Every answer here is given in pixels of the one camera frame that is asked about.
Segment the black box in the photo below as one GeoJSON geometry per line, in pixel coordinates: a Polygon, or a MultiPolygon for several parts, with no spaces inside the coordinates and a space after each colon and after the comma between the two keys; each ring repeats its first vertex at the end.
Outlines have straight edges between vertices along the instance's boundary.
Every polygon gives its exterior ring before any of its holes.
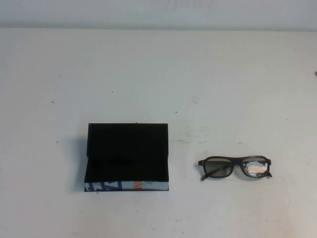
{"type": "Polygon", "coordinates": [[[88,127],[85,191],[168,190],[167,124],[88,127]]]}

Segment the eyeglasses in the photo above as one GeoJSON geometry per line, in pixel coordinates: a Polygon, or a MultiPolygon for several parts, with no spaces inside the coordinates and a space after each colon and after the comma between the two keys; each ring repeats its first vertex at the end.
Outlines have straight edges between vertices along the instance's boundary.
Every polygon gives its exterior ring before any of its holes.
{"type": "Polygon", "coordinates": [[[204,167],[206,178],[225,178],[232,174],[235,165],[241,167],[242,172],[252,178],[263,178],[266,176],[272,177],[269,172],[271,160],[264,156],[248,156],[240,158],[231,158],[223,156],[211,156],[205,160],[198,161],[198,165],[204,167]]]}

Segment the open black box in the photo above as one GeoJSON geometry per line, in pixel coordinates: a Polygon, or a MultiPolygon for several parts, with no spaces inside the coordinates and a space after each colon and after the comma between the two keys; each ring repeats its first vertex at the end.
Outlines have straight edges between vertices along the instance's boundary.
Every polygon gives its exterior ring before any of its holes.
{"type": "Polygon", "coordinates": [[[85,191],[168,190],[167,124],[90,123],[85,191]]]}

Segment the white surface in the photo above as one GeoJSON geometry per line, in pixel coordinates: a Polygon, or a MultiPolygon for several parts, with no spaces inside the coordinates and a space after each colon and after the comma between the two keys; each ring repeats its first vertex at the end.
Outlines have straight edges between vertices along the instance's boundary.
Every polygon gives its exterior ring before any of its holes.
{"type": "Polygon", "coordinates": [[[316,0],[1,0],[0,26],[317,31],[316,0]]]}
{"type": "Polygon", "coordinates": [[[0,29],[0,237],[316,237],[316,62],[317,33],[0,29]],[[170,191],[84,193],[89,122],[168,123],[170,191]]]}

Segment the white table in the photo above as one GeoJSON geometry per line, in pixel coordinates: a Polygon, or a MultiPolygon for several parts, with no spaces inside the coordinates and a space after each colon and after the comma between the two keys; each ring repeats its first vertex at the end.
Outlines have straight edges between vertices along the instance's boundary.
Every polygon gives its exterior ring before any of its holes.
{"type": "Polygon", "coordinates": [[[314,71],[317,33],[0,29],[0,237],[316,237],[314,71]],[[168,123],[170,191],[84,193],[89,122],[168,123]]]}

